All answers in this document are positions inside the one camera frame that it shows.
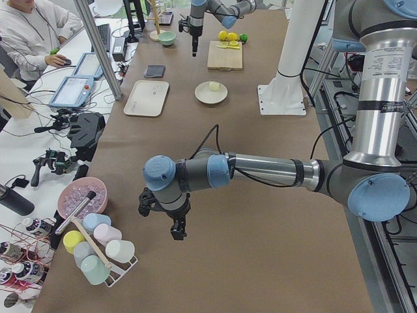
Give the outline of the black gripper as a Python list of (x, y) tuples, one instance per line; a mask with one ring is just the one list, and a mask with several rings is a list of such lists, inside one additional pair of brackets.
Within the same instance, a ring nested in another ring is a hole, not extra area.
[(186, 215), (191, 209), (190, 196), (184, 195), (184, 201), (174, 210), (167, 210), (166, 214), (173, 219), (174, 223), (170, 229), (171, 236), (176, 241), (183, 241), (187, 237)]
[(197, 56), (198, 51), (198, 44), (199, 44), (199, 37), (203, 33), (203, 26), (202, 25), (190, 25), (189, 32), (192, 35), (192, 56)]

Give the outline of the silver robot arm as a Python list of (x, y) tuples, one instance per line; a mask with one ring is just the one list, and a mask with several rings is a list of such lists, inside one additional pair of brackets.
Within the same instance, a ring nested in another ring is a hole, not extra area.
[(185, 26), (192, 36), (192, 56), (197, 55), (199, 37), (203, 33), (203, 22), (206, 13), (212, 14), (223, 27), (230, 29), (239, 18), (254, 12), (256, 6), (256, 2), (252, 0), (237, 1), (237, 3), (228, 7), (220, 0), (191, 1), (190, 13), (185, 19)]
[(139, 213), (165, 213), (173, 220), (173, 238), (181, 240), (190, 193), (226, 186), (236, 176), (324, 194), (370, 222), (385, 222), (407, 209), (416, 192), (402, 176), (395, 146), (416, 46), (416, 2), (338, 1), (332, 40), (339, 52), (364, 53), (352, 147), (342, 160), (301, 161), (203, 146), (178, 161), (154, 156), (143, 168)]

